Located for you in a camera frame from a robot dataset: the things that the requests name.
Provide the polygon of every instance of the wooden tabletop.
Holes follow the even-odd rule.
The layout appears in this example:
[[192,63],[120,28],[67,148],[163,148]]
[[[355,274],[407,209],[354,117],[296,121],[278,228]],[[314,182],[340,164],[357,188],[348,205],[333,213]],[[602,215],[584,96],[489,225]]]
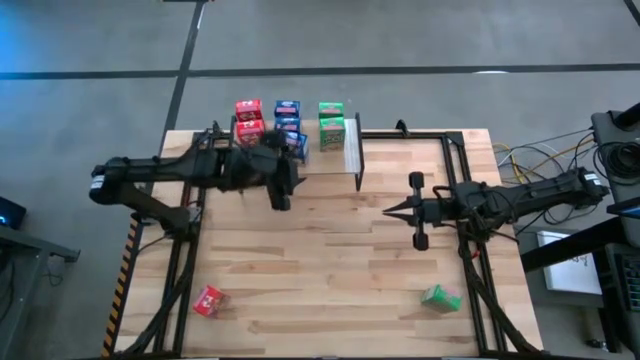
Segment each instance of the wooden tabletop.
[[[472,178],[500,184],[488,131],[461,131]],[[168,132],[163,156],[180,155],[191,138],[190,131]],[[218,319],[190,311],[183,356],[477,355],[454,230],[429,226],[431,247],[418,252],[413,230],[381,213],[410,193],[410,171],[424,172],[427,189],[447,184],[441,146],[365,140],[364,156],[360,193],[353,176],[312,176],[296,188],[289,212],[271,211],[264,189],[244,196],[208,191],[191,299],[209,284],[231,301]],[[181,190],[181,183],[157,183],[153,194],[177,205]],[[501,231],[513,234],[511,226]],[[147,228],[141,243],[160,235]],[[157,310],[170,249],[171,241],[160,242],[138,256],[116,350],[129,346]],[[541,348],[516,244],[494,237],[488,252],[500,305]],[[460,311],[439,315],[420,305],[422,293],[436,284],[463,295]],[[172,314],[168,347],[177,306]],[[488,314],[483,306],[495,349]]]

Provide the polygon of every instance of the green box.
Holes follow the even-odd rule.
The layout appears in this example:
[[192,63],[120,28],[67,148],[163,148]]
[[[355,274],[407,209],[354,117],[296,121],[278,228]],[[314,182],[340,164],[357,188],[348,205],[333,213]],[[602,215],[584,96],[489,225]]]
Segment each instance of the green box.
[[344,118],[331,117],[320,119],[320,151],[344,149],[346,134]]
[[421,302],[426,307],[441,314],[446,314],[460,310],[462,297],[455,291],[448,290],[442,285],[436,285],[425,291]]
[[342,103],[319,103],[318,114],[320,119],[344,117],[344,104]]

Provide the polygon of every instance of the red box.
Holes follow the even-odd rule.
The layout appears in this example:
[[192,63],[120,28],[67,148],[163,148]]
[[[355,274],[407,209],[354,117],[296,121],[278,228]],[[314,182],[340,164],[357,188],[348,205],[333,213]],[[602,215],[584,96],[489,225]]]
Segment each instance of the red box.
[[213,286],[207,285],[198,296],[198,300],[193,304],[193,310],[203,316],[216,316],[222,302],[226,299],[227,295]]
[[264,121],[236,121],[236,138],[242,146],[254,146],[260,142],[264,135]]
[[236,117],[240,122],[262,120],[262,101],[253,99],[236,102]]

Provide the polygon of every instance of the concrete floor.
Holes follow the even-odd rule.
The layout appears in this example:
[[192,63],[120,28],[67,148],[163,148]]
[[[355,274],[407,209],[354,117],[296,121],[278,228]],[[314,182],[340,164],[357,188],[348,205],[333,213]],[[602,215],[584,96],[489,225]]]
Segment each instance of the concrete floor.
[[[193,9],[0,0],[0,72],[175,70]],[[622,0],[218,0],[206,5],[191,68],[640,62],[640,48],[629,46],[639,40]],[[638,83],[639,72],[190,79],[176,128],[226,123],[237,99],[293,97],[309,116],[318,100],[337,100],[361,112],[365,128],[402,118],[414,128],[489,128],[494,141],[517,145],[587,128],[595,111],[631,106]],[[82,249],[61,286],[43,280],[21,358],[99,354],[128,211],[93,204],[89,174],[112,156],[157,152],[174,85],[0,81],[0,165],[12,169],[0,173],[0,196],[29,209],[26,231]],[[549,144],[563,149],[579,138]],[[602,208],[564,227],[599,222]],[[585,313],[594,316],[537,306],[546,349],[631,358],[583,346]]]

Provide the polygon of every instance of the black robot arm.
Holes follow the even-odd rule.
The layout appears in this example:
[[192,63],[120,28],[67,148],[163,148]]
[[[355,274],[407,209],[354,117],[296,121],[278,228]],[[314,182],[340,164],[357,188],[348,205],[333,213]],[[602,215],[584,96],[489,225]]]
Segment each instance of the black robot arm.
[[289,195],[302,180],[281,133],[266,134],[253,147],[215,147],[223,139],[217,123],[181,156],[129,159],[115,157],[92,172],[89,197],[103,205],[122,204],[140,217],[157,220],[165,231],[186,231],[191,221],[186,207],[170,207],[138,190],[135,183],[183,181],[194,187],[220,191],[265,186],[274,210],[290,208]]
[[[435,199],[422,199],[424,187],[422,173],[409,175],[413,195],[399,205],[384,210],[384,214],[406,221],[416,228],[413,242],[417,250],[427,250],[429,241],[424,224],[442,226],[442,221],[463,221],[465,232],[476,241],[487,241],[492,231],[505,223],[513,223],[518,217],[544,211],[560,204],[585,208],[596,205],[609,194],[598,177],[584,168],[577,168],[555,178],[515,187],[488,186],[486,183],[468,181],[453,188],[435,186]],[[441,191],[449,191],[445,198]],[[411,209],[413,214],[397,214],[394,211]]]

